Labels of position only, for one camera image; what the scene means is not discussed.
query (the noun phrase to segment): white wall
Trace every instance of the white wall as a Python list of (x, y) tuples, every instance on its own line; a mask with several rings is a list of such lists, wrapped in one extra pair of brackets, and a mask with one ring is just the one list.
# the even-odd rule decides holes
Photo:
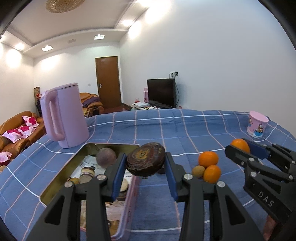
[(80, 92), (98, 94), (95, 59), (107, 56), (118, 56), (121, 87), (119, 43), (75, 46), (34, 59), (35, 86), (45, 91), (77, 82)]
[(0, 43), (0, 125), (34, 102), (33, 59)]
[(143, 100), (147, 79), (179, 71), (183, 107), (255, 110), (296, 135), (296, 51), (275, 17), (258, 0), (168, 2), (120, 42), (124, 103)]

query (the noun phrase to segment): round dark pastry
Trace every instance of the round dark pastry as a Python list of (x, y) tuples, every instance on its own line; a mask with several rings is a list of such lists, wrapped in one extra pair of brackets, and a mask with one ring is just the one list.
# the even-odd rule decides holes
[(165, 161), (165, 149), (157, 142), (147, 143), (133, 152), (126, 160), (126, 169), (135, 176), (148, 177), (158, 172)]
[(163, 165), (157, 173), (158, 174), (165, 174), (165, 166)]

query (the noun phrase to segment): pink floral cushion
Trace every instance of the pink floral cushion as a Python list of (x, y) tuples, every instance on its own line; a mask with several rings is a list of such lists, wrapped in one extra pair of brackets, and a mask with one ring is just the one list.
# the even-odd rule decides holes
[(23, 136), (22, 133), (20, 133), (17, 129), (8, 130), (8, 131), (4, 132), (4, 134), (2, 136), (8, 138), (13, 143), (16, 143), (20, 139), (26, 138), (26, 136)]
[(1, 163), (10, 160), (11, 156), (12, 156), (12, 154), (8, 151), (0, 152), (0, 165), (1, 165)]
[(22, 118), (24, 119), (26, 126), (30, 126), (30, 127), (37, 127), (38, 126), (38, 123), (37, 123), (35, 117), (23, 116)]
[(30, 136), (36, 128), (30, 126), (21, 126), (17, 129), (26, 138)]

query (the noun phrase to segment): kettle lid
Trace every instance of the kettle lid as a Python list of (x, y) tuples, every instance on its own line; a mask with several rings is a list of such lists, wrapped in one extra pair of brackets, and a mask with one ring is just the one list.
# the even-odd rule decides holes
[(53, 88), (53, 90), (65, 89), (65, 88), (72, 87), (75, 85), (78, 85), (78, 83), (70, 83), (70, 84), (66, 84), (66, 85), (61, 85), (61, 86)]

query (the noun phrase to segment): pink cup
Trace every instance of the pink cup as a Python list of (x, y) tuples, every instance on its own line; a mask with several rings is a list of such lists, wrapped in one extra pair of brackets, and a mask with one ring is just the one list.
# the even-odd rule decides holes
[(269, 121), (265, 115), (255, 111), (250, 111), (249, 124), (247, 132), (250, 136), (260, 139), (263, 136), (263, 131)]

